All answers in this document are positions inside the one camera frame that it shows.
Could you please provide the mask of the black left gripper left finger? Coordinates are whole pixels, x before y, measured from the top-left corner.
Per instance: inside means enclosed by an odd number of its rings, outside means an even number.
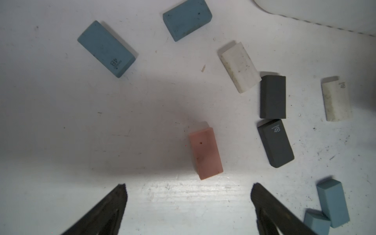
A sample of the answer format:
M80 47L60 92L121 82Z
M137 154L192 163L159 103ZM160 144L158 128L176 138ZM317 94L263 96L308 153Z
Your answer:
M117 235L126 208L128 195L125 184L117 185L90 211L63 234Z

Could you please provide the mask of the white eraser 4B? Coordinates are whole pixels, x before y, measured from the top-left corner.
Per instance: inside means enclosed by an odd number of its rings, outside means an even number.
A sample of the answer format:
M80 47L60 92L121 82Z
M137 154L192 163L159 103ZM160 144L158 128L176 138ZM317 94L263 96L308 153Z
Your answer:
M345 80L337 79L321 84L326 120L338 122L352 117L352 108Z

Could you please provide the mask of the pink eraser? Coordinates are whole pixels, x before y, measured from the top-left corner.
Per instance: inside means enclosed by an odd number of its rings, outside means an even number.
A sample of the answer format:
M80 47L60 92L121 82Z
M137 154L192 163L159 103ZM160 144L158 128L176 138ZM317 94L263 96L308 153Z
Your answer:
M214 130L206 121L189 127L189 141L200 180L223 173Z

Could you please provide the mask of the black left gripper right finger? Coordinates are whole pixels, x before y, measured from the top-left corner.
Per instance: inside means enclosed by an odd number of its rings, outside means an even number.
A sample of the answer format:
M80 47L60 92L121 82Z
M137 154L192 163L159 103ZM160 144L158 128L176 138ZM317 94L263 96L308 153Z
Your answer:
M315 233L275 198L262 184L251 190L258 232L261 235L314 235Z

